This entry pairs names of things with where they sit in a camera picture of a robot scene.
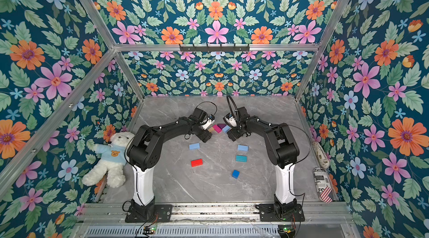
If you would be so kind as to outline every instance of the pink block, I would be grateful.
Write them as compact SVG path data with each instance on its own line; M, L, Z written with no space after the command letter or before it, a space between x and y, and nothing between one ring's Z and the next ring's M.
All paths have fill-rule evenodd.
M219 126L217 126L217 125L214 125L214 126L213 126L213 129L214 129L217 133L222 132L222 129L221 129L221 128L219 128Z

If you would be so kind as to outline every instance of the metal vent grille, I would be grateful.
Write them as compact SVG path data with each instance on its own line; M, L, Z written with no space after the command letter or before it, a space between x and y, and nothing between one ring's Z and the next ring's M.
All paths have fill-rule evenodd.
M91 226L88 229L86 238L91 237L135 237L140 226ZM260 232L272 235L277 234L274 225L257 225ZM189 226L189 225L161 225L156 233L151 237L260 237L259 233L252 225L224 225L224 226Z

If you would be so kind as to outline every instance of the orange flower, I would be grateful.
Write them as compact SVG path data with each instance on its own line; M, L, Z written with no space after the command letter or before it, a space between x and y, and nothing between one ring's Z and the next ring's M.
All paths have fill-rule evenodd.
M414 66L414 63L415 63L415 60L414 60L414 56L412 55L406 56L402 61L402 65L406 68L412 68Z
M397 119L392 123L393 128L389 128L389 137L392 146L400 148L400 153L410 156L410 150L415 155L423 154L423 147L429 147L429 137L422 135L426 133L426 127L422 123L414 124L413 118L405 117L401 122Z
M131 117L134 117L134 114L136 114L136 111L137 111L137 106L134 106L134 107L131 109Z
M328 133L329 133L328 127L322 124L319 128L320 137L323 139L326 139L328 137Z
M365 238L380 238L378 233L374 232L374 229L369 226L363 228L363 236L365 236Z
M200 2L198 2L196 5L195 5L195 9L197 9L197 10L202 10L202 8L203 8L204 6L203 6L203 4L202 4L202 2L200 1Z
M114 127L113 125L109 124L109 125L106 127L106 129L104 130L103 134L104 134L103 139L104 139L106 142L109 142L109 141L110 141L111 136L113 136L114 134L116 134L115 127Z
M292 89L293 84L292 83L283 83L281 86L282 91L289 91Z
M423 26L423 23L421 20L413 20L411 21L411 23L408 25L408 31L410 32L414 32L419 30L421 27Z
M208 7L208 11L214 20L219 20L219 18L223 16L223 7L218 1L213 1L212 5Z
M11 119L0 120L0 152L3 159L15 156L15 150L20 151L25 145L25 140L29 140L29 131L24 123L13 124Z
M179 34L178 29L174 29L171 26L167 26L167 29L162 30L162 40L165 41L165 44L183 44L183 36Z
M56 224L56 225L59 225L59 224L61 224L61 223L63 222L63 220L64 220L64 214L61 214L61 215L59 215L59 216L57 217L57 219L55 220L55 224Z
M338 193L337 180L334 178L332 174L329 174L329 178L331 179L332 186L334 187L335 192Z
M156 85L154 83L147 83L146 87L150 91L158 91L158 85Z
M237 6L236 6L236 4L235 3L233 3L233 2L229 2L228 3L228 9L230 9L230 10L235 10L235 8L236 8Z
M252 34L252 43L253 44L269 44L269 41L272 40L272 30L267 29L266 26L262 26L260 29L255 29L254 34Z
M116 1L107 3L107 11L110 12L110 16L114 17L116 20L125 20L126 13L124 7L118 5Z
M225 89L225 85L223 85L223 83L217 83L214 85L214 87L218 91L222 91L223 89Z
M20 40L19 45L12 45L10 50L12 51L10 58L18 61L16 64L21 68L35 70L42 65L41 62L45 61L45 57L42 56L45 52L32 41L27 43L25 40Z
M375 50L375 53L377 54L374 57L375 61L378 62L377 64L379 66L382 66L383 64L389 65L392 62L391 60L396 59L399 48L399 45L395 44L394 40L389 40L389 42L387 42L387 40L383 41L381 47L378 47Z
M308 6L308 10L305 12L308 20L316 20L319 16L322 15L322 11L325 10L325 3L323 1L316 0L313 4Z
M82 46L82 51L85 53L85 58L87 61L91 61L91 64L96 64L101 57L100 46L98 43L95 43L93 39L84 40Z
M331 51L329 52L331 63L338 64L339 61L343 58L343 53L346 51L344 47L344 41L337 40L331 46Z

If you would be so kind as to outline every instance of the light blue block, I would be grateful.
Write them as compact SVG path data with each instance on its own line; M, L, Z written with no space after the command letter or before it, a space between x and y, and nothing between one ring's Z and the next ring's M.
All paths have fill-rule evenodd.
M195 144L190 144L189 145L189 149L199 149L200 148L200 144L199 143L195 143Z
M229 127L228 125L222 128L222 131L224 131L225 133L228 132L231 129L231 127Z
M245 145L239 145L238 150L240 150L240 151L249 151L249 147L245 146Z
M236 162L247 162L247 156L236 155Z

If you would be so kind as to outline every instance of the marble surface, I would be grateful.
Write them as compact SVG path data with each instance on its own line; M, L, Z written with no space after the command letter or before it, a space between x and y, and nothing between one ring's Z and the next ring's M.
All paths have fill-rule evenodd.
M295 101L289 96L243 96L234 97L238 107L245 106L248 113L271 123L288 123L303 128ZM223 123L222 117L229 113L225 97L147 97L137 123L136 133L143 125L162 125L182 116L189 116L202 101L217 105L215 123ZM211 103L199 108L213 113ZM291 128L300 149L298 159L308 152L307 136ZM200 149L190 150L189 144L200 142L192 135L176 137L164 143L160 160L154 170L154 194L156 202L239 202L273 201L276 182L274 165L268 159L262 137L252 134L232 142L226 133L214 133L207 143L200 142ZM237 151L237 145L249 146L248 152ZM245 155L247 162L236 162L236 155ZM294 173L294 193L305 192L306 199L318 200L313 169L316 159L310 153L307 159L297 164ZM191 167L191 160L202 159L203 165ZM234 169L240 171L238 179L231 176ZM119 188L109 188L105 203L121 203L132 198L134 192L133 172L130 165L124 167L126 183Z

